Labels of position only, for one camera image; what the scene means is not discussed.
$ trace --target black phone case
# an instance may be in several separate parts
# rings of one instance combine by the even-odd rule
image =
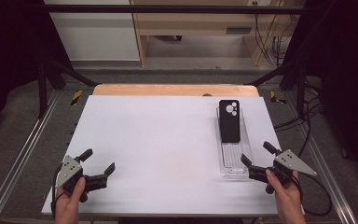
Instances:
[[[219,126],[222,143],[239,143],[240,102],[237,100],[221,100],[219,102]]]

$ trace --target clear plastic stand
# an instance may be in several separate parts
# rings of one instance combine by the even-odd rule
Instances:
[[[249,158],[249,160],[253,160],[242,110],[240,112],[241,140],[239,143],[222,143],[219,126],[219,107],[216,108],[216,114],[217,117],[214,124],[216,128],[217,149],[219,152],[221,175],[232,179],[250,180],[248,169],[241,162],[242,153],[245,154],[245,156]]]

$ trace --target white cabinet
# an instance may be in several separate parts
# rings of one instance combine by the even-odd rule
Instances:
[[[46,4],[129,5],[128,0],[45,0]],[[139,61],[133,19],[120,13],[50,13],[71,61]]]

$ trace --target black cable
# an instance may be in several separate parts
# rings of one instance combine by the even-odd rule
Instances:
[[[254,217],[254,219],[252,219],[251,224],[255,224],[255,222],[257,221],[258,217]]]
[[[263,45],[263,48],[261,48],[259,42],[258,42],[258,38],[257,38],[257,34],[259,35],[259,38],[260,38],[260,41],[261,41],[261,44]],[[263,38],[261,38],[261,34],[258,30],[258,14],[255,14],[255,43],[257,44],[257,46],[260,48],[261,52],[263,53],[264,55],[264,58],[266,58],[267,62],[272,64],[272,65],[275,65],[273,62],[270,61],[269,57],[267,56],[267,53],[264,51],[264,49],[266,48],[266,46],[264,45],[264,42],[263,42]]]
[[[310,103],[311,103],[312,101],[318,99],[318,98],[319,98],[319,96],[316,96],[316,97],[312,98],[312,99],[308,102],[308,104],[307,104],[307,111],[310,110]],[[304,152],[305,146],[307,145],[308,140],[310,139],[310,113],[306,113],[306,115],[307,115],[308,131],[307,131],[307,135],[306,135],[306,137],[305,137],[304,144],[303,144],[303,146],[301,147],[300,152],[298,153],[298,157],[299,157],[299,158],[302,156],[302,153]]]
[[[52,198],[51,198],[50,207],[51,207],[51,213],[52,213],[54,219],[55,219],[55,209],[56,209],[56,202],[57,202],[57,199],[55,197],[55,186],[56,186],[56,183],[57,183],[57,176],[58,176],[58,173],[61,170],[61,167],[62,167],[62,163],[60,163],[60,166],[57,167],[56,171],[54,172],[54,177],[53,177],[53,181],[52,181],[52,184],[51,184],[51,197]]]
[[[308,178],[310,178],[311,180],[313,180],[316,184],[318,184],[323,190],[324,192],[326,193],[326,196],[327,196],[327,199],[328,199],[328,207],[326,209],[326,211],[322,212],[322,213],[315,213],[315,212],[311,212],[310,210],[306,209],[304,206],[303,206],[303,209],[306,213],[308,214],[311,214],[311,215],[314,215],[316,217],[324,217],[326,215],[328,215],[330,212],[331,212],[331,209],[333,208],[333,202],[331,201],[331,196],[330,194],[328,193],[326,187],[321,183],[319,182],[315,177],[311,176],[311,175],[304,175]]]
[[[57,198],[56,198],[56,202],[61,198],[61,196],[65,193],[65,191],[63,193],[61,193]]]
[[[319,110],[318,110],[318,111],[315,111],[315,112],[312,112],[313,108],[315,108],[315,107],[317,107],[317,106],[319,106],[319,105],[321,105],[321,104],[314,105],[313,107],[310,108],[309,111],[306,112],[306,113],[311,114],[311,115],[310,115],[310,118],[312,118],[313,116],[315,116],[316,114],[319,113]],[[282,128],[282,127],[288,126],[288,125],[290,125],[290,124],[292,124],[292,123],[294,123],[294,122],[296,122],[296,121],[298,121],[298,120],[300,120],[300,117],[299,117],[299,116],[297,116],[297,117],[295,117],[295,118],[293,118],[293,119],[290,119],[289,121],[286,121],[285,123],[280,123],[280,124],[274,125],[274,129],[275,129],[276,132],[278,132],[278,131],[283,131],[283,130],[276,130],[276,129],[280,129],[280,128]],[[291,128],[294,128],[294,127],[296,127],[296,126],[299,125],[299,124],[301,124],[301,123],[298,123],[298,124],[292,126]]]
[[[293,175],[291,174],[291,176],[285,174],[284,172],[280,171],[280,170],[275,170],[277,171],[280,175],[283,175],[285,176],[286,178],[290,179],[292,181],[292,183],[297,187],[298,189],[298,192],[300,194],[300,201],[301,201],[301,204],[303,202],[303,197],[304,197],[304,193],[303,193],[303,190],[301,188],[301,185],[300,185],[300,182],[298,181],[298,179]],[[316,178],[314,178],[313,176],[311,175],[305,175],[303,174],[304,176],[307,176],[308,178],[310,178],[311,180],[313,180],[316,184],[318,184],[323,190],[324,192],[326,193],[326,196],[327,196],[327,199],[328,199],[328,207],[326,209],[326,211],[322,212],[322,213],[316,213],[316,212],[312,212],[310,211],[309,209],[307,209],[304,205],[303,205],[303,209],[304,209],[304,212],[308,213],[308,214],[311,214],[311,215],[314,215],[314,216],[317,216],[317,217],[324,217],[326,216],[327,214],[329,214],[331,212],[331,209],[333,208],[333,202],[331,201],[331,196],[330,194],[328,193],[326,187],[321,183],[319,182]]]

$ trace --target white tabletop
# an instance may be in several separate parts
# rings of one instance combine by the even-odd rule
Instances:
[[[280,148],[260,97],[90,96],[67,155],[92,148],[85,175],[113,161],[107,188],[89,193],[79,212],[105,216],[207,217],[277,214],[265,183],[220,174],[215,120],[222,99],[239,100],[253,164],[272,165],[264,141]],[[42,213],[51,214],[51,195]]]

